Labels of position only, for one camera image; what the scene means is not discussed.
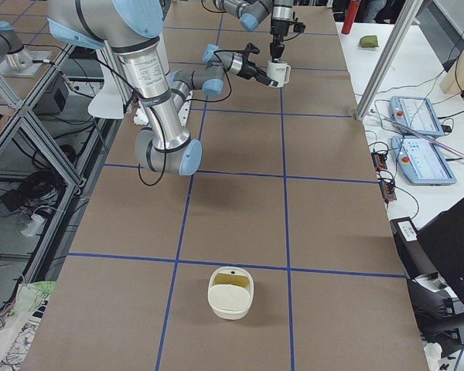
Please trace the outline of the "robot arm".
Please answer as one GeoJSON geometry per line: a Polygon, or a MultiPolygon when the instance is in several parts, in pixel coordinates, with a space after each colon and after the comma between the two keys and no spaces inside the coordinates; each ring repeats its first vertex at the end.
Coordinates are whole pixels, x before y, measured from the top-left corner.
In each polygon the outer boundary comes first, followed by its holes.
{"type": "Polygon", "coordinates": [[[285,50],[285,42],[290,41],[288,32],[290,28],[296,33],[294,39],[305,30],[305,24],[295,17],[294,2],[284,0],[219,0],[212,1],[214,9],[208,8],[205,1],[200,2],[202,7],[212,13],[233,15],[240,21],[242,27],[254,31],[265,19],[270,19],[270,57],[273,63],[281,63],[285,50]]]}
{"type": "Polygon", "coordinates": [[[136,138],[135,156],[142,167],[154,172],[188,176],[200,166],[202,145],[179,117],[191,91],[219,95],[226,72],[277,85],[247,58],[259,52],[252,44],[243,52],[210,45],[203,55],[205,70],[181,70],[167,76],[158,51],[164,26],[158,1],[50,1],[48,22],[51,35],[64,43],[90,49],[111,47],[149,120],[136,138]]]}

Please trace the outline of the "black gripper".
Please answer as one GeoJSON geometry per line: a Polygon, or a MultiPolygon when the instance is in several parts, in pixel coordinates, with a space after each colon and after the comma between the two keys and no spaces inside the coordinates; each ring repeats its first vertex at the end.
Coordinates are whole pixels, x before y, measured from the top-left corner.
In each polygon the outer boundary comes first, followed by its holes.
{"type": "Polygon", "coordinates": [[[248,59],[241,60],[241,68],[237,72],[237,75],[245,80],[255,78],[257,82],[268,87],[278,86],[278,82],[276,80],[273,80],[265,74],[258,73],[255,63],[248,59]]]}
{"type": "Polygon", "coordinates": [[[271,61],[274,63],[281,60],[281,56],[285,50],[284,38],[288,35],[290,25],[290,19],[271,19],[270,33],[272,41],[270,43],[270,56],[271,61]]]}

